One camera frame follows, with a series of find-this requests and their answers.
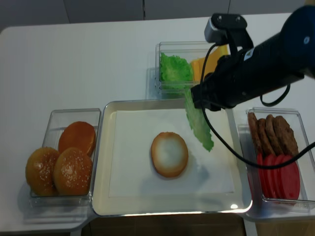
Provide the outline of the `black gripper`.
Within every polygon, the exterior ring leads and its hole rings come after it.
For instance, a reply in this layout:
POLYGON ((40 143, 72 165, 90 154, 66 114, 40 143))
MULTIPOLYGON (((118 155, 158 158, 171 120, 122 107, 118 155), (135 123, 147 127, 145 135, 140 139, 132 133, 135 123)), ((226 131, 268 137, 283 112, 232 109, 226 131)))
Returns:
POLYGON ((200 84, 190 89, 194 107, 219 111, 248 101, 248 82, 241 75, 243 67, 243 54, 222 56, 214 72, 208 73, 200 84))

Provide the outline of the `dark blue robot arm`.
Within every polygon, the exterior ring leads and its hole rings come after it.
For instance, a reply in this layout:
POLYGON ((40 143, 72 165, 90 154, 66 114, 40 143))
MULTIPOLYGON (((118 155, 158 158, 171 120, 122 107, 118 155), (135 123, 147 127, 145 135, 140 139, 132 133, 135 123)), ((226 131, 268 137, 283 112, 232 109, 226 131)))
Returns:
POLYGON ((254 45, 247 22, 237 14, 213 14, 204 30, 205 39, 218 46, 229 45, 214 72, 191 89, 195 108, 211 111, 231 109, 315 75, 315 8, 295 10, 281 31, 254 45))

